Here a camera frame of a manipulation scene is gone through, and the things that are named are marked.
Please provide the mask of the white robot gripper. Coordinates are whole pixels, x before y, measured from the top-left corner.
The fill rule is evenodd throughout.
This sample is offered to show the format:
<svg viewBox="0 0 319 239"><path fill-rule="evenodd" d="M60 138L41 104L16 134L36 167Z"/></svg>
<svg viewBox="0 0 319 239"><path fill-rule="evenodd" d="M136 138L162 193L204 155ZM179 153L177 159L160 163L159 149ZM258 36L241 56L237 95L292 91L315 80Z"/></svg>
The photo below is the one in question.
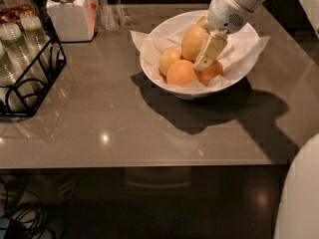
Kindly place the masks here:
<svg viewBox="0 0 319 239"><path fill-rule="evenodd" d="M240 31L252 15L252 12L243 9L235 0L211 0L207 14L203 13L196 21L197 26L211 32L206 33L203 38L194 68L197 71L206 70L226 47L227 32Z"/></svg>

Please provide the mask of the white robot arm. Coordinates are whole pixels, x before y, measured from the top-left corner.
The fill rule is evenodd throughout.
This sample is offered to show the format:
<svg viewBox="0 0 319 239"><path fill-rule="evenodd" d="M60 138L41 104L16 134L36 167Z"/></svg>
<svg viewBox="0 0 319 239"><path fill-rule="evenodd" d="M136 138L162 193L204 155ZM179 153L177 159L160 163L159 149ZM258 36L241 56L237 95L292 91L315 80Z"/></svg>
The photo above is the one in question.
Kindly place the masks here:
<svg viewBox="0 0 319 239"><path fill-rule="evenodd" d="M265 0L211 0L198 18L208 30L195 68L203 71L226 45L226 35L240 31ZM319 37L319 0L299 0ZM274 239L319 239L319 134L298 151L287 172L279 203Z"/></svg>

